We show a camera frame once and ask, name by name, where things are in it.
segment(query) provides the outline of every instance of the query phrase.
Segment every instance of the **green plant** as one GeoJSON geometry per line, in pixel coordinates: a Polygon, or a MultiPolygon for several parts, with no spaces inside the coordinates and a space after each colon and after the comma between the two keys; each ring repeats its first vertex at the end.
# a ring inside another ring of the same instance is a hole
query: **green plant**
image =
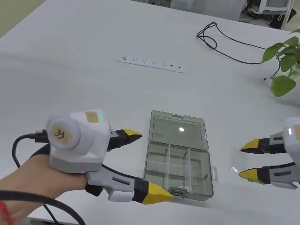
{"type": "Polygon", "coordinates": [[[288,75],[280,75],[273,79],[271,91],[276,97],[281,97],[296,87],[295,79],[300,76],[300,41],[294,36],[267,48],[263,54],[262,62],[267,62],[276,57],[279,60],[282,72],[288,75]]]}

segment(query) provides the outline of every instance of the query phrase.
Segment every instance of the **plastic storage box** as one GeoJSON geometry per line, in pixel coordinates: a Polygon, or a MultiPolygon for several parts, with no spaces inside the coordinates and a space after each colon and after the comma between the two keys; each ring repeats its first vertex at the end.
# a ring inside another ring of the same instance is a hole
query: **plastic storage box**
{"type": "Polygon", "coordinates": [[[174,201],[213,196],[204,120],[152,111],[144,178],[174,195],[174,201]]]}

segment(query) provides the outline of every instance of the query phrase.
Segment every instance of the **human hand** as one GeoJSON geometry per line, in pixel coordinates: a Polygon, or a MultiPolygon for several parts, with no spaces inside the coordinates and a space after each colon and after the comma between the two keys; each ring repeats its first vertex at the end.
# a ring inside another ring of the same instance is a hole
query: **human hand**
{"type": "MultiPolygon", "coordinates": [[[[36,155],[20,168],[0,180],[0,190],[11,190],[57,198],[71,190],[82,190],[87,183],[85,174],[67,174],[49,166],[48,155],[36,155]]],[[[39,203],[5,201],[15,224],[21,222],[39,203]]]]}

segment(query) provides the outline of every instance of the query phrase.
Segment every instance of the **white chair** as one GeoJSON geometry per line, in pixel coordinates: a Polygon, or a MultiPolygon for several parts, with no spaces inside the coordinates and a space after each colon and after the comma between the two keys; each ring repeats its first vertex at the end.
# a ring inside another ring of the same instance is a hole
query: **white chair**
{"type": "Polygon", "coordinates": [[[278,12],[282,12],[282,14],[285,14],[287,11],[290,10],[291,6],[292,6],[292,0],[286,0],[286,6],[285,7],[269,7],[267,6],[267,4],[271,4],[272,0],[261,0],[261,4],[258,7],[258,10],[255,9],[251,9],[252,12],[254,12],[255,14],[262,14],[264,11],[270,11],[270,13],[276,12],[278,14],[278,12]]]}
{"type": "Polygon", "coordinates": [[[270,7],[267,6],[268,4],[272,4],[273,0],[261,0],[261,4],[256,10],[255,8],[252,8],[251,11],[255,14],[269,14],[269,15],[285,15],[285,18],[282,22],[281,29],[284,30],[285,26],[287,25],[288,19],[290,17],[292,7],[293,7],[293,1],[294,0],[286,0],[286,6],[285,7],[270,7]]]}

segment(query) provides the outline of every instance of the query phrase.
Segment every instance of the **white table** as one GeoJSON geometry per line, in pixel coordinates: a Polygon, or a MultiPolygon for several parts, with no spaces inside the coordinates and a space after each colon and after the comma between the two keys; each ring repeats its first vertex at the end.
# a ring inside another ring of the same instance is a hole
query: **white table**
{"type": "MultiPolygon", "coordinates": [[[[48,0],[0,39],[0,177],[15,169],[14,139],[41,129],[48,115],[105,109],[114,129],[131,128],[144,138],[107,154],[105,164],[142,176],[151,110],[205,119],[215,195],[202,207],[175,203],[115,203],[107,194],[66,193],[86,224],[292,224],[299,220],[300,192],[248,183],[231,168],[231,152],[249,140],[282,130],[300,109],[274,101],[262,78],[277,63],[243,65],[209,50],[195,34],[216,21],[233,38],[261,46],[287,32],[191,14],[128,0],[48,0]],[[115,62],[125,53],[180,63],[186,74],[115,62]]],[[[215,37],[221,51],[260,61],[262,51],[215,37]]],[[[40,145],[20,143],[24,162],[40,145]]],[[[247,156],[249,168],[290,162],[287,155],[247,156]]],[[[75,221],[52,209],[57,219],[75,221]]],[[[50,220],[43,208],[30,217],[50,220]]]]}

